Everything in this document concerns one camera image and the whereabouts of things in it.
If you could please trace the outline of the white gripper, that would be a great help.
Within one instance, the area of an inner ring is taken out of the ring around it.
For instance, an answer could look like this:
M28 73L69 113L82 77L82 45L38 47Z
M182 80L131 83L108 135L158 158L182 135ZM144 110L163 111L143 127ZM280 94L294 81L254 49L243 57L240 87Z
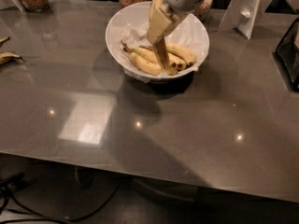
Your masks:
M147 39L151 45L170 35L204 0L151 0Z

